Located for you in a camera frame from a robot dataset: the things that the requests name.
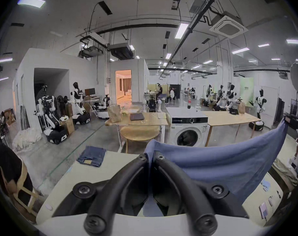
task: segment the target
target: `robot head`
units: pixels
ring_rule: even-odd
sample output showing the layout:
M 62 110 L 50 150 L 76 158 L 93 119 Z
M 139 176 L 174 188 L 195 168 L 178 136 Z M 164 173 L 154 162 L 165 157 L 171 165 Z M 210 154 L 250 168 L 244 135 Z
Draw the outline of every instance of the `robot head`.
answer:
M 75 88 L 75 89 L 78 89 L 79 90 L 79 87 L 78 87 L 78 83 L 77 82 L 75 82 L 74 84 L 72 84 L 73 85 L 73 87 Z

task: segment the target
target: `doorway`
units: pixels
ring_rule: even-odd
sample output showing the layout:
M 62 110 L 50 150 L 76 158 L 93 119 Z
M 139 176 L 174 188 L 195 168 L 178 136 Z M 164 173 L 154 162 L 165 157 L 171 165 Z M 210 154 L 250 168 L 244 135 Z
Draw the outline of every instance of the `doorway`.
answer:
M 131 104 L 131 70 L 115 72 L 116 104 Z

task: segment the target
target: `laptop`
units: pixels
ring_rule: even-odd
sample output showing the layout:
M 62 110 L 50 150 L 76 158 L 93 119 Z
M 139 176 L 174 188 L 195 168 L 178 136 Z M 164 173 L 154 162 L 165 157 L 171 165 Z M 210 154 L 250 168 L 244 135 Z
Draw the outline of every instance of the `laptop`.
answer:
M 144 120 L 145 117 L 142 113 L 135 113 L 135 114 L 130 114 L 130 120 Z

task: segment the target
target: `washing machine control panel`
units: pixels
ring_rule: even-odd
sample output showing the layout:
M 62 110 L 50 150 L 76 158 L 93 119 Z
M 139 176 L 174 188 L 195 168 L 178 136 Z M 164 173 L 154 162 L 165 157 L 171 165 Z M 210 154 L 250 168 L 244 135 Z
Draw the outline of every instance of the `washing machine control panel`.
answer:
M 195 123 L 207 123 L 208 117 L 199 118 L 172 118 L 172 124 L 195 124 Z

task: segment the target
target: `smoke detector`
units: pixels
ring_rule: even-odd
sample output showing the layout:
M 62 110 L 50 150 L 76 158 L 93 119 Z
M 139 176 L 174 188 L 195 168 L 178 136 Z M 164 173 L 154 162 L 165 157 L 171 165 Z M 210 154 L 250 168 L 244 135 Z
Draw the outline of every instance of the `smoke detector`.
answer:
M 234 38 L 240 34 L 248 31 L 242 24 L 240 18 L 233 16 L 228 12 L 217 15 L 211 20 L 212 27 L 209 29 L 212 32 L 225 36 L 227 38 Z

